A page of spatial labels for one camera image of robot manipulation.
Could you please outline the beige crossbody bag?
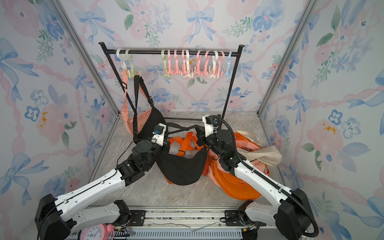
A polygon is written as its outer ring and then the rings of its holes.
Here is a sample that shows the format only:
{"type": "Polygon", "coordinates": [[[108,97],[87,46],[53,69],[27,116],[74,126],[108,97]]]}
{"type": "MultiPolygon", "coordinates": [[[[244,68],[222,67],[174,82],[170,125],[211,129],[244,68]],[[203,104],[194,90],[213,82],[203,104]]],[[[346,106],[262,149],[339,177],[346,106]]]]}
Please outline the beige crossbody bag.
{"type": "Polygon", "coordinates": [[[266,164],[267,166],[277,166],[281,163],[283,156],[275,146],[262,146],[259,144],[259,138],[250,132],[235,130],[236,140],[245,140],[247,142],[253,142],[261,147],[261,150],[256,151],[254,157],[257,157],[259,161],[266,164]]]}

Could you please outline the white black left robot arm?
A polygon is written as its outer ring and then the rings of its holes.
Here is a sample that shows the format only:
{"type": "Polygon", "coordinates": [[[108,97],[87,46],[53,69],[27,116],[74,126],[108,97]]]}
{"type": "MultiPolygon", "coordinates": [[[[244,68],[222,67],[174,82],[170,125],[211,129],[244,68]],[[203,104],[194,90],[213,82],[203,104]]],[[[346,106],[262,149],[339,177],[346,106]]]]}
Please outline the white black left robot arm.
{"type": "Polygon", "coordinates": [[[168,140],[140,141],[127,160],[104,176],[63,195],[43,196],[35,215],[37,239],[64,240],[74,232],[99,224],[126,224],[131,214],[123,200],[114,201],[104,207],[91,208],[90,205],[138,181],[163,153],[169,151],[169,146],[168,140]]]}

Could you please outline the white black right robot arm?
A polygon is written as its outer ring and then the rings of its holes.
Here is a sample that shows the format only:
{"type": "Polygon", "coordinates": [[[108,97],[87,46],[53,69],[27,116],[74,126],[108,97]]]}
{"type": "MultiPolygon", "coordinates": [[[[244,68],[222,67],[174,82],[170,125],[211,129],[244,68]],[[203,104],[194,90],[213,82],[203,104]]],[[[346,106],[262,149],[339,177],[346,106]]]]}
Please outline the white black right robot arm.
{"type": "Polygon", "coordinates": [[[219,157],[224,170],[249,184],[270,203],[269,206],[248,204],[245,215],[251,222],[274,226],[288,240],[319,235],[319,225],[304,191],[279,184],[253,166],[236,150],[233,131],[218,130],[211,133],[203,127],[198,127],[196,131],[198,145],[207,146],[219,157]]]}

